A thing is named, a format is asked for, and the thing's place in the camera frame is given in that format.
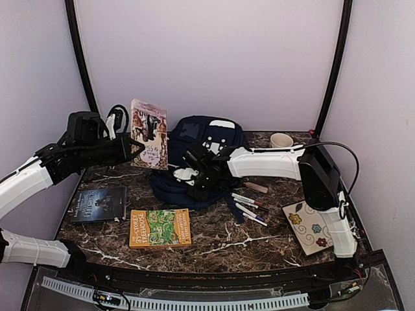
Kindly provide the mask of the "pink Taming of Shrew book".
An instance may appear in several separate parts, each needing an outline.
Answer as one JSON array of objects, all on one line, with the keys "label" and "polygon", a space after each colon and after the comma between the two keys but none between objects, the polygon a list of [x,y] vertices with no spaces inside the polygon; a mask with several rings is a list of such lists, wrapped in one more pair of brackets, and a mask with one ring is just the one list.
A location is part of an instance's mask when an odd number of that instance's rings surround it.
[{"label": "pink Taming of Shrew book", "polygon": [[167,170],[167,110],[134,98],[131,116],[130,136],[144,145],[144,150],[133,158],[132,166]]}]

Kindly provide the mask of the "navy blue student backpack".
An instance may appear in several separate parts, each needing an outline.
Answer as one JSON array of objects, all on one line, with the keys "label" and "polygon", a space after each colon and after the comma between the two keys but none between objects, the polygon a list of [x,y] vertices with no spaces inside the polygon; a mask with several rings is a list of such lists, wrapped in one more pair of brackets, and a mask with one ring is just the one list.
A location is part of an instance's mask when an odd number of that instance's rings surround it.
[{"label": "navy blue student backpack", "polygon": [[239,179],[228,168],[232,148],[248,145],[243,129],[229,119],[194,115],[168,134],[167,170],[153,170],[149,183],[165,205],[202,210],[225,199],[237,223],[244,222],[231,192]]}]

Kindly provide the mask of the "orange 39-Storey Treehouse book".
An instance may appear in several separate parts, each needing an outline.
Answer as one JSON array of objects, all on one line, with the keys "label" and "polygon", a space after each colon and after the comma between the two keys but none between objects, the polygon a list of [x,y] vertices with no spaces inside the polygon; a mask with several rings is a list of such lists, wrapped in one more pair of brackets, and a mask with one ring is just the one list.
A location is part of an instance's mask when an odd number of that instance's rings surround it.
[{"label": "orange 39-Storey Treehouse book", "polygon": [[132,210],[128,244],[132,249],[190,246],[189,209]]}]

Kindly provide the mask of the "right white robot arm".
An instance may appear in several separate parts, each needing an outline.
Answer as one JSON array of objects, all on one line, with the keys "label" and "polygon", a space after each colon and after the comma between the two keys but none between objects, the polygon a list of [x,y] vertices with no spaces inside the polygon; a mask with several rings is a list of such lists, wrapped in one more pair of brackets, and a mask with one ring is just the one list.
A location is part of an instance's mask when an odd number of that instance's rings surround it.
[{"label": "right white robot arm", "polygon": [[204,200],[208,192],[231,178],[265,176],[301,181],[306,204],[318,211],[333,239],[335,256],[331,276],[345,281],[356,270],[352,258],[358,247],[353,219],[348,216],[348,196],[340,178],[340,170],[326,150],[327,143],[314,140],[310,144],[286,148],[249,148],[226,146],[218,152],[194,142],[182,155],[194,170],[189,195]]}]

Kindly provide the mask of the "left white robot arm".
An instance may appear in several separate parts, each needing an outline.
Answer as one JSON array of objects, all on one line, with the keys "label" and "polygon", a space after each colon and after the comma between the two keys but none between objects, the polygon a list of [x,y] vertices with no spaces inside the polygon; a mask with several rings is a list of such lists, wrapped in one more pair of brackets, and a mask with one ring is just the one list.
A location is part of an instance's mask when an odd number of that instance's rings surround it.
[{"label": "left white robot arm", "polygon": [[[57,143],[39,149],[1,179],[1,216],[86,168],[113,167],[133,160],[145,146],[127,136],[128,127],[129,113],[122,105],[114,106],[105,120],[92,111],[71,113]],[[71,241],[42,240],[1,230],[2,263],[65,268],[77,282],[87,282],[91,267],[82,260],[83,252]]]}]

